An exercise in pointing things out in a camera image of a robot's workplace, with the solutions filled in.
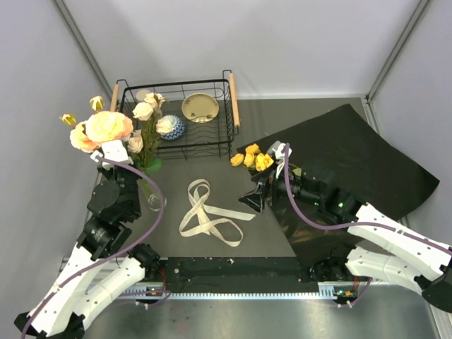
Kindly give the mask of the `pale pink rose spray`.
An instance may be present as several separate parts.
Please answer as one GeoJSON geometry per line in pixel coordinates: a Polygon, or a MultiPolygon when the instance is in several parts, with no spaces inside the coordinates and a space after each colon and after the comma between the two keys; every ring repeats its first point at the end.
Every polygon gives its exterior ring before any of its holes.
{"type": "Polygon", "coordinates": [[[133,163],[146,174],[161,167],[157,149],[162,135],[174,130],[172,123],[163,117],[162,106],[166,101],[160,93],[147,93],[132,111],[134,130],[126,146],[133,163]]]}

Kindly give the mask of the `yellow rose bunch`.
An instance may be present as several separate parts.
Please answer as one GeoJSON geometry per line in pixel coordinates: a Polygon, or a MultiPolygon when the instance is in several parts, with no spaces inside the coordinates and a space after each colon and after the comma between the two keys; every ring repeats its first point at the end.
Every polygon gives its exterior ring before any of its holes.
{"type": "MultiPolygon", "coordinates": [[[[277,164],[275,160],[266,152],[262,153],[259,146],[256,143],[254,143],[252,145],[245,147],[244,153],[237,153],[236,155],[234,155],[230,159],[230,164],[233,167],[243,166],[248,170],[256,170],[259,173],[269,170],[270,168],[275,168],[276,173],[277,164]]],[[[287,168],[293,167],[295,169],[295,174],[301,174],[302,170],[300,167],[289,163],[291,154],[292,149],[291,147],[287,148],[286,144],[284,169],[286,167],[287,168]]]]}

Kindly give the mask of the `pink peony stem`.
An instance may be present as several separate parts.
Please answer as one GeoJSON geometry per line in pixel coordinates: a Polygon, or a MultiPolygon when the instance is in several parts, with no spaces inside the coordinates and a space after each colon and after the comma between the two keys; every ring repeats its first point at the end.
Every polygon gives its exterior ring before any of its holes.
{"type": "Polygon", "coordinates": [[[103,110],[101,96],[90,99],[93,115],[85,123],[86,136],[95,143],[105,143],[128,138],[133,132],[133,122],[121,112],[103,110]]]}

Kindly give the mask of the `white printed ribbon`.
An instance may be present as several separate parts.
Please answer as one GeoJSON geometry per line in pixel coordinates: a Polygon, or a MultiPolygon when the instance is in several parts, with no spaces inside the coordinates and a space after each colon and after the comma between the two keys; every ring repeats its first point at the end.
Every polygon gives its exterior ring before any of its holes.
{"type": "Polygon", "coordinates": [[[179,234],[182,237],[195,237],[200,234],[212,235],[230,247],[238,247],[244,238],[242,229],[234,220],[251,221],[256,215],[206,205],[210,197],[210,183],[205,179],[196,179],[187,187],[187,195],[191,209],[179,223],[179,234]],[[227,240],[217,229],[219,224],[230,224],[239,233],[239,239],[227,240]]]}

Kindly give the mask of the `black wrapping paper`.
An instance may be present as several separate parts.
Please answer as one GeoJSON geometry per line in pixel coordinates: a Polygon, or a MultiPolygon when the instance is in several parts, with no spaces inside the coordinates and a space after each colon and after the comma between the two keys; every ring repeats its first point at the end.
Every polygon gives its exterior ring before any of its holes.
{"type": "MultiPolygon", "coordinates": [[[[332,171],[340,188],[364,198],[396,221],[419,208],[440,183],[380,137],[349,104],[282,131],[253,137],[237,150],[242,153],[255,143],[266,151],[276,141],[290,144],[292,164],[318,165],[332,171]]],[[[279,195],[271,210],[305,267],[324,260],[340,244],[360,241],[345,230],[323,231],[308,226],[294,212],[286,194],[279,195]]]]}

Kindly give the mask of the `large peach peony stem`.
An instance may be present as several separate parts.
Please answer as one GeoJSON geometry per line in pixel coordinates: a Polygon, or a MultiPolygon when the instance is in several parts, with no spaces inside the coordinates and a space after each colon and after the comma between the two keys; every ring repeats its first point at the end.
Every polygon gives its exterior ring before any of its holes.
{"type": "Polygon", "coordinates": [[[60,120],[73,129],[69,134],[71,145],[84,153],[93,153],[100,148],[100,144],[90,140],[85,132],[86,121],[77,122],[73,114],[64,113],[60,120]]]}

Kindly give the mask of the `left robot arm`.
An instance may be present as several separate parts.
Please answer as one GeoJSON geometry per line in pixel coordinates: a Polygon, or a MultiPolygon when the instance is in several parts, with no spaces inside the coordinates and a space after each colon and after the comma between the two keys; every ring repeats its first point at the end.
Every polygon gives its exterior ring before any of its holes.
{"type": "Polygon", "coordinates": [[[108,161],[105,176],[87,205],[92,213],[76,240],[64,269],[44,299],[17,315],[14,324],[23,337],[82,338],[93,321],[128,288],[160,272],[160,256],[131,235],[126,223],[141,216],[138,180],[149,178],[133,165],[108,161]]]}

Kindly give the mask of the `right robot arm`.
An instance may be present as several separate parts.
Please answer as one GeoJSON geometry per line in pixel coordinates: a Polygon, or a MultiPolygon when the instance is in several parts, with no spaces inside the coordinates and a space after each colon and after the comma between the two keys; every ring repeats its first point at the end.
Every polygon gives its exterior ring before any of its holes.
{"type": "Polygon", "coordinates": [[[258,213],[267,198],[277,201],[287,196],[296,213],[296,202],[315,207],[320,217],[303,221],[320,230],[344,230],[383,250],[374,253],[354,244],[340,244],[316,262],[310,276],[318,281],[367,277],[404,287],[423,297],[432,306],[451,312],[451,246],[430,240],[373,207],[363,198],[340,188],[327,166],[310,163],[301,174],[290,169],[279,172],[275,165],[257,174],[254,190],[239,201],[258,213]]]}

